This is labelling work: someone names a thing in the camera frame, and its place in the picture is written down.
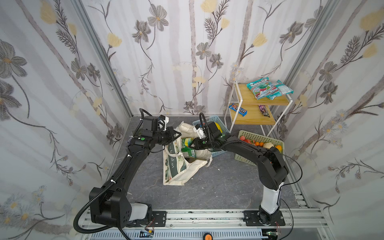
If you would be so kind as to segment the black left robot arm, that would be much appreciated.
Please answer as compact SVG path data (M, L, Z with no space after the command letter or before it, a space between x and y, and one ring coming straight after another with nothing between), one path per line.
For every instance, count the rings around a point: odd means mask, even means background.
M149 204L133 203L128 200L130 184L140 165L156 145L166 146L181 137L181 133L168 127L165 131L150 136L131 137L127 155L114 174L100 188L90 192L91 220L95 224L124 228L130 222L149 221L152 207Z

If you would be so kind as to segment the yellow squash toy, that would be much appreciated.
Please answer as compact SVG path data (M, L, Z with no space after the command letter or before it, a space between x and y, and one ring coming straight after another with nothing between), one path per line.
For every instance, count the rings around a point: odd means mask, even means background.
M215 122L215 125L216 125L216 127L218 128L218 130L219 130L221 133L223 133L223 130L222 130L221 126L220 126L217 122Z

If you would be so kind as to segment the green snack packet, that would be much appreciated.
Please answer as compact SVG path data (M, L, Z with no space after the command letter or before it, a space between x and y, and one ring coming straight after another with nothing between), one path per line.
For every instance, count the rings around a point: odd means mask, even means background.
M185 159L195 158L196 152L190 147L193 142L193 138L182 139L182 154Z

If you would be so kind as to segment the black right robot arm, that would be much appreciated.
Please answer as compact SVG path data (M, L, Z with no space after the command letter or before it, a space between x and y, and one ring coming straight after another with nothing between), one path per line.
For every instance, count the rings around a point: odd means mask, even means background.
M260 182L264 186L258 221L265 226L274 223L280 210L281 188L289 173L280 150L275 147L258 147L232 134L222 133L214 123L202 124L199 131L203 137L192 140L188 145L192 149L235 153L257 166Z

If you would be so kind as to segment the canvas tote bag floral print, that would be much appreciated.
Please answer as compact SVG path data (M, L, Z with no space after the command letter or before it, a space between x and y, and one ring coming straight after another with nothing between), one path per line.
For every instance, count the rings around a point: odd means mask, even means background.
M165 146L163 150L163 184L165 186L183 186L203 167L209 167L213 161L209 150L183 152L189 143L199 136L194 126L182 122L176 131L182 134L177 140Z

